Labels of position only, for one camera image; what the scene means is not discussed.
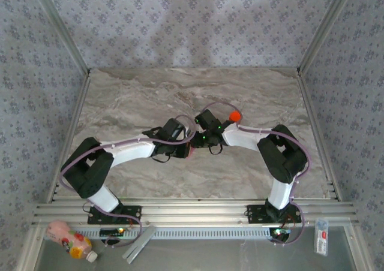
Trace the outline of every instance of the small package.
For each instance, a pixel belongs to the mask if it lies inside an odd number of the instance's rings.
[[[323,256],[328,254],[328,220],[317,218],[314,227],[314,251]]]

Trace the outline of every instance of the white bottle cap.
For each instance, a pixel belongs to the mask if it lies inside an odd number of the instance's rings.
[[[93,262],[95,261],[97,258],[97,254],[95,253],[95,251],[91,251],[90,253],[88,253],[88,255],[86,256],[86,259],[89,261],[89,262]]]

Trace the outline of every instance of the small orange ball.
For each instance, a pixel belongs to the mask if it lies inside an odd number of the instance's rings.
[[[229,120],[234,122],[240,122],[241,118],[242,118],[241,113],[238,111],[232,112],[229,116]]]

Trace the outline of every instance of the pink bottle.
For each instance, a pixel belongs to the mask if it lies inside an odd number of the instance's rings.
[[[73,258],[85,258],[89,262],[93,262],[97,258],[97,254],[92,251],[91,241],[80,233],[71,231],[64,221],[51,222],[46,234],[49,239],[61,244]]]

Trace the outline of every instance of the marble tabletop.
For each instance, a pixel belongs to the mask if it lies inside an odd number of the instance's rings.
[[[100,141],[135,137],[179,114],[195,117],[208,103],[223,100],[241,109],[245,126],[288,126],[313,159],[313,168],[300,180],[295,195],[329,197],[292,72],[266,68],[92,70],[90,79],[71,152],[87,137]],[[222,121],[231,111],[222,105],[211,108]],[[272,176],[260,153],[227,147],[216,156],[198,149],[187,159],[171,158],[166,164],[150,158],[129,161],[111,169],[106,185],[118,197],[266,198]],[[57,192],[75,195],[61,187]]]

